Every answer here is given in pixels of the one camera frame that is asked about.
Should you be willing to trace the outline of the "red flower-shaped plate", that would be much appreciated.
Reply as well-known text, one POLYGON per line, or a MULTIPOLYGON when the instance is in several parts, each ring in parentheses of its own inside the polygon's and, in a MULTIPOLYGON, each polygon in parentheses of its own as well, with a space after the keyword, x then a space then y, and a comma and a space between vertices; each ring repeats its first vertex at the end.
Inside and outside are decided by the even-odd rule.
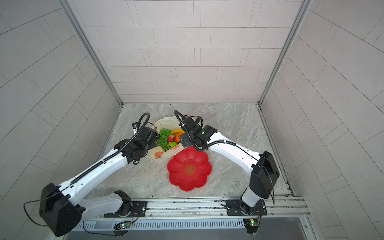
POLYGON ((201 188, 208 182, 212 173, 209 156, 193 147, 182 150, 168 162, 169 181, 184 192, 201 188))

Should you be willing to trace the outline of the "cream plastic shopping bag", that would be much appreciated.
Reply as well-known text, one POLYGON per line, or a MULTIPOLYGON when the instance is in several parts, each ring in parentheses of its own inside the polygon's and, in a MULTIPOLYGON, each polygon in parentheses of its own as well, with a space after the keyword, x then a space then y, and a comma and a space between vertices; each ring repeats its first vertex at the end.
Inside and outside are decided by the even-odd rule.
POLYGON ((160 139, 157 141, 158 146, 148 151, 147 158, 169 161, 184 149, 180 143, 184 131, 179 123, 176 117, 165 117, 152 125, 152 128, 160 134, 160 139))

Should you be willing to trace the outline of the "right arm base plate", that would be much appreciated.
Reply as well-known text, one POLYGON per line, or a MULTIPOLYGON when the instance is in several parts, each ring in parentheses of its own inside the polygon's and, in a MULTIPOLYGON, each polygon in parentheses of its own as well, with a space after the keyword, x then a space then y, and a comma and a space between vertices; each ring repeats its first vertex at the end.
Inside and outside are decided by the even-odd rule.
POLYGON ((221 205, 226 208, 228 216, 266 216, 268 214, 263 199, 257 201, 255 206, 250 207, 242 200, 224 200, 221 205))

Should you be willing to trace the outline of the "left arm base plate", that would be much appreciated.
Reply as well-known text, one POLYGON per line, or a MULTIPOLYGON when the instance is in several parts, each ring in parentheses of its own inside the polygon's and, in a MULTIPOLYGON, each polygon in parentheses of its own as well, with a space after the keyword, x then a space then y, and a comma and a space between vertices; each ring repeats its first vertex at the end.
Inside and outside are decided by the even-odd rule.
POLYGON ((142 218, 146 214, 147 205, 147 201, 123 203, 117 212, 104 214, 104 218, 142 218))

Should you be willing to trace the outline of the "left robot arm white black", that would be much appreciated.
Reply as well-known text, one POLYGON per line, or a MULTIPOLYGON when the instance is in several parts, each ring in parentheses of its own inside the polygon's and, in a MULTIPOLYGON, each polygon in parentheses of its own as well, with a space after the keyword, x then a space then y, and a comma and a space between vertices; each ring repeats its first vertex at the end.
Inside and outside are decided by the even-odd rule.
POLYGON ((103 159, 97 161, 77 176, 45 186, 41 191, 39 215, 56 237, 73 230, 80 222, 112 215, 126 217, 139 212, 134 209, 131 198, 124 191, 93 199, 86 195, 99 183, 117 170, 133 163, 138 164, 149 150, 157 147, 160 134, 141 126, 131 139, 120 141, 103 159))

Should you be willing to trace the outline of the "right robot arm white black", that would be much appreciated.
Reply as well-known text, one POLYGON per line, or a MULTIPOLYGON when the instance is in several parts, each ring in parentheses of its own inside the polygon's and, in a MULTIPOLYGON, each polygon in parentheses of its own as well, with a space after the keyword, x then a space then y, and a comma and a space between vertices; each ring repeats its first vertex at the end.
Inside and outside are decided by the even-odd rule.
POLYGON ((275 200, 274 187, 280 173, 270 152, 251 151, 229 140, 217 129, 204 125, 203 118, 199 116, 182 115, 177 110, 174 113, 179 126, 185 132, 182 136, 183 146, 193 147, 199 152, 210 150, 219 153, 250 175, 249 186, 239 200, 240 206, 251 209, 260 200, 269 197, 275 200))

